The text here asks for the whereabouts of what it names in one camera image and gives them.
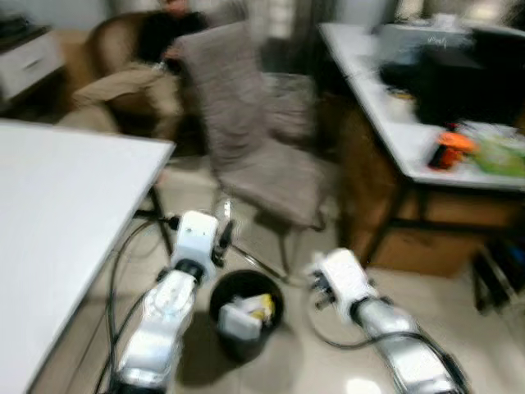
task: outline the desk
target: desk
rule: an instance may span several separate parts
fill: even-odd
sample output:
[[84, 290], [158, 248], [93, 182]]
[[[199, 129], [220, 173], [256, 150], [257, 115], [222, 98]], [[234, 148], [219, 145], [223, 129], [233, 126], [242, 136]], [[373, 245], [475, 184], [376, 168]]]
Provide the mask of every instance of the desk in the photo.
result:
[[0, 392], [29, 389], [172, 150], [0, 122]]
[[[377, 252], [383, 250], [378, 259], [385, 261], [379, 265], [441, 276], [456, 274], [463, 267], [459, 260], [467, 259], [466, 252], [474, 250], [484, 236], [505, 231], [509, 218], [519, 210], [525, 178], [493, 176], [472, 163], [461, 163], [450, 172], [427, 168], [441, 129], [423, 125], [409, 108], [394, 109], [399, 103], [387, 94], [377, 73], [377, 39], [364, 28], [352, 25], [323, 24], [321, 33], [357, 104], [349, 110], [340, 144], [346, 189], [341, 197], [343, 208], [347, 209], [345, 201], [349, 204], [356, 195], [368, 199], [356, 204], [361, 218], [348, 219], [351, 234], [345, 246], [357, 250], [365, 265], [376, 263]], [[356, 155], [367, 157], [356, 160]], [[364, 183], [371, 185], [362, 185], [363, 179], [370, 176], [377, 179], [368, 179]], [[367, 196], [371, 192], [375, 198]], [[435, 243], [429, 241], [430, 236], [448, 234], [455, 243], [442, 249], [459, 248], [465, 253], [447, 254], [447, 261], [439, 264], [388, 263], [388, 256], [393, 254], [414, 254], [410, 245], [397, 248], [397, 252], [392, 242], [383, 245], [392, 234], [406, 238], [408, 230], [411, 238], [425, 240], [412, 239], [405, 244], [428, 246]], [[458, 243], [458, 233], [469, 238], [468, 247]], [[423, 255], [431, 256], [430, 249], [436, 249], [436, 245], [428, 249], [419, 260], [427, 259]]]

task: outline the white table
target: white table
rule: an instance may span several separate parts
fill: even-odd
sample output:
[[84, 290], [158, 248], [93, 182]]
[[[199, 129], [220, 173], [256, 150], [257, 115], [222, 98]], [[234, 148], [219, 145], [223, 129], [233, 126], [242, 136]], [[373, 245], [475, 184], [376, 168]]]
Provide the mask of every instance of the white table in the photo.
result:
[[406, 177], [430, 186], [525, 191], [525, 178], [487, 174], [472, 163], [459, 164], [450, 172], [428, 168], [427, 160], [442, 129], [422, 124], [402, 100], [386, 92], [374, 58], [377, 38], [354, 25], [326, 23], [321, 32], [356, 99]]
[[25, 392], [173, 145], [0, 122], [0, 392]]

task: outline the drawer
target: drawer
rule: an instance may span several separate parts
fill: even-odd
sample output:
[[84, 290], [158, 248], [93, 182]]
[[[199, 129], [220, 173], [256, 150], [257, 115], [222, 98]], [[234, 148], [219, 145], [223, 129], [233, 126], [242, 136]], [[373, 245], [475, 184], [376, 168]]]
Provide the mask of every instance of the drawer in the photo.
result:
[[62, 64], [62, 55], [51, 33], [4, 53], [0, 56], [3, 98], [14, 98]]

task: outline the beige pants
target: beige pants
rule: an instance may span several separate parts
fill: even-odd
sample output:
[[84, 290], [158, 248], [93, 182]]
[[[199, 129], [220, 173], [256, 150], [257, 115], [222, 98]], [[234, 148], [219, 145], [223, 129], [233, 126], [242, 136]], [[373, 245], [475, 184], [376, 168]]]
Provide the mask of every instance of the beige pants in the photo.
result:
[[123, 94], [144, 92], [159, 122], [153, 137], [172, 140], [183, 110], [179, 102], [179, 78], [151, 66], [131, 62], [125, 69], [95, 81], [73, 95], [78, 107], [105, 103]]

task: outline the table leg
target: table leg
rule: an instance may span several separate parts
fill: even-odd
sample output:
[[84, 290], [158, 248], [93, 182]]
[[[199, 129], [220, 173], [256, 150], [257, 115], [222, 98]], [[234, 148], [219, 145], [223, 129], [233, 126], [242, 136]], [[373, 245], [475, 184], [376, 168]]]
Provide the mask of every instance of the table leg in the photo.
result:
[[166, 251], [169, 254], [169, 258], [173, 254], [173, 240], [171, 238], [170, 229], [167, 227], [166, 223], [162, 220], [165, 218], [164, 209], [162, 208], [162, 203], [158, 190], [156, 186], [153, 186], [149, 191], [149, 198], [153, 203], [153, 212], [155, 214], [155, 220], [161, 229], [162, 239], [164, 240], [164, 245], [166, 246]]
[[392, 205], [390, 206], [390, 209], [388, 211], [388, 214], [386, 215], [385, 220], [379, 227], [379, 230], [377, 230], [376, 234], [372, 238], [372, 241], [370, 242], [367, 248], [367, 253], [365, 254], [365, 260], [363, 262], [364, 268], [368, 268], [368, 266], [372, 263], [372, 259], [375, 257], [380, 244], [382, 243], [386, 234], [390, 230], [390, 224], [392, 220], [395, 219], [395, 217], [397, 216], [399, 209], [401, 208], [401, 204], [403, 203], [404, 198], [407, 195], [408, 191], [409, 191], [409, 188], [407, 185], [402, 184], [398, 186], [398, 190], [395, 192], [395, 196], [392, 201]]

